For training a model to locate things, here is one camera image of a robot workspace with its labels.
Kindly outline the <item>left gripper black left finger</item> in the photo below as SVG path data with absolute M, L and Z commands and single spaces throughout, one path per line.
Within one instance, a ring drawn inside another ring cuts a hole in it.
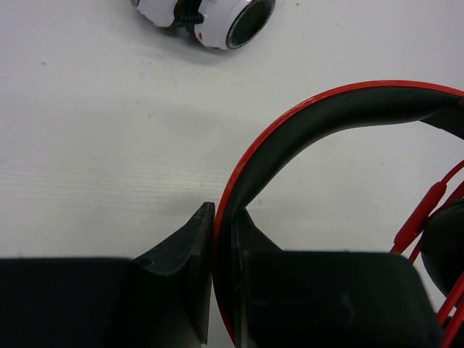
M 133 258 L 1 260 L 3 347 L 200 347 L 207 343 L 215 206 Z

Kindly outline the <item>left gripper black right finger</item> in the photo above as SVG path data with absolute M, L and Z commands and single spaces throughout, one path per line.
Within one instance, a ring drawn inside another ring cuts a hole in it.
M 410 262 L 380 252 L 284 251 L 241 212 L 231 226 L 237 347 L 439 347 Z

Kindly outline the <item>red black headphones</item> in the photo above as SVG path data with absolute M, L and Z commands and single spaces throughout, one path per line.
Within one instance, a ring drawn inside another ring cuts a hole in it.
M 463 91 L 410 80 L 352 83 L 290 109 L 250 145 L 234 168 L 217 209 L 212 279 L 228 335 L 236 338 L 231 290 L 231 223 L 273 177 L 316 141 L 350 128 L 421 121 L 463 137 Z

